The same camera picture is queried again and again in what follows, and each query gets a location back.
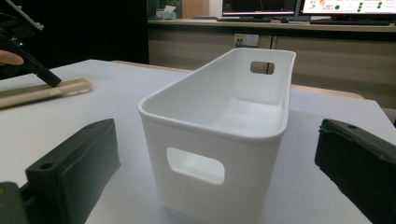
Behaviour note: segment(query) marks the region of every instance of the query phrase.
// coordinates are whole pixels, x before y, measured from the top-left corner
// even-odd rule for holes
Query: black cabinet
[[[23,39],[48,68],[88,59],[149,63],[146,0],[14,0],[43,31]],[[0,12],[20,15],[5,1]]]

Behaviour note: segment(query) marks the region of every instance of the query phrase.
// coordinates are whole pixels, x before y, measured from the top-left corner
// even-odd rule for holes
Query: human hand
[[[4,64],[21,65],[23,64],[23,58],[18,54],[11,53],[9,51],[0,49],[0,65]]]

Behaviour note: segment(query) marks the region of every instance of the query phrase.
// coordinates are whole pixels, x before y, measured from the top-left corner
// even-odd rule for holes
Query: white wall
[[[222,0],[209,0],[209,16],[221,17]]]

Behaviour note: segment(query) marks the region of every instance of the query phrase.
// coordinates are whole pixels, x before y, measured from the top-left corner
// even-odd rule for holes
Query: keyboard
[[[271,22],[271,18],[262,18],[262,19],[254,19],[254,18],[218,18],[216,21],[241,21],[241,22]]]
[[[373,26],[388,26],[390,21],[332,21],[332,20],[312,20],[310,24],[318,25],[373,25]]]

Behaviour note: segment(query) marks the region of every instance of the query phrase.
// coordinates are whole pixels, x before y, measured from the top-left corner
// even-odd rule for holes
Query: electrical socket
[[[241,47],[241,46],[258,47],[259,46],[259,36],[258,35],[235,34],[233,43],[238,47]]]

